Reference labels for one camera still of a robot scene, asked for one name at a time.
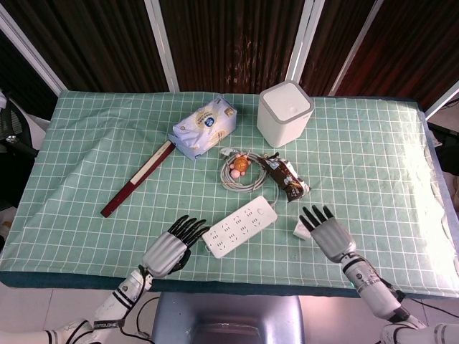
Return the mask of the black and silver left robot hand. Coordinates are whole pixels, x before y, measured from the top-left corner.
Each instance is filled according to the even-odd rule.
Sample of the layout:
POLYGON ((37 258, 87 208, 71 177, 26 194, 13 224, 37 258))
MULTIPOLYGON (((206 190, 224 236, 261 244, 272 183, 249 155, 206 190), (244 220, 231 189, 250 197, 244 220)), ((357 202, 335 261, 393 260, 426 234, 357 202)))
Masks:
POLYGON ((183 215, 162 233, 142 258, 143 266, 154 279, 161 279, 183 269, 191 256, 191 247, 210 230, 206 220, 183 215))

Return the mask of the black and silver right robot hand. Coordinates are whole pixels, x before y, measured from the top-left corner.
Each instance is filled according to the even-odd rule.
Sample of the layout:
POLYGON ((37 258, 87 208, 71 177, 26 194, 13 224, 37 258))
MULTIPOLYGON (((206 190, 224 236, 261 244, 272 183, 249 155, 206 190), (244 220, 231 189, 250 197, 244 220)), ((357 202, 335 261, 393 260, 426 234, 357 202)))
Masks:
POLYGON ((299 219, 326 257, 334 263, 341 263, 344 257, 356 255, 356 242, 349 231, 337 221, 329 207, 319 209, 305 206, 299 219))

